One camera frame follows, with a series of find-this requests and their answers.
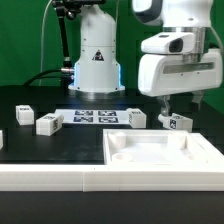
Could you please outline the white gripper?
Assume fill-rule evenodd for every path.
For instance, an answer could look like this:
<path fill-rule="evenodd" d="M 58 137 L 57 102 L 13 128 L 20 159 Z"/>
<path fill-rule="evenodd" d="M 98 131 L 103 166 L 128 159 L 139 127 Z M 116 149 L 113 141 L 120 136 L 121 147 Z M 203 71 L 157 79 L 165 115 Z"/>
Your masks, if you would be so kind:
<path fill-rule="evenodd" d="M 169 95 L 194 91 L 190 106 L 192 111 L 199 111 L 203 90 L 217 88 L 221 83 L 222 57 L 218 49 L 210 49 L 198 63 L 185 64 L 181 55 L 146 54 L 140 60 L 138 89 L 144 95 L 159 96 L 165 117 L 170 115 Z"/>

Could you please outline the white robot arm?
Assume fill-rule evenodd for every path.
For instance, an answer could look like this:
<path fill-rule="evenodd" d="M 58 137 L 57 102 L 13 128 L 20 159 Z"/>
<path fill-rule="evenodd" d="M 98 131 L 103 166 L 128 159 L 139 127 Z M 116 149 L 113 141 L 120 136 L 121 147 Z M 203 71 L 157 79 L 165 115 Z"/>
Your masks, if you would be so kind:
<path fill-rule="evenodd" d="M 144 53 L 138 69 L 138 89 L 165 102 L 169 95 L 203 92 L 222 83 L 219 48 L 206 41 L 212 29 L 213 0 L 132 0 L 143 24 L 162 25 L 163 31 L 141 43 Z M 81 13 L 81 52 L 69 89 L 88 98 L 125 89 L 116 61 L 116 25 L 96 4 Z"/>

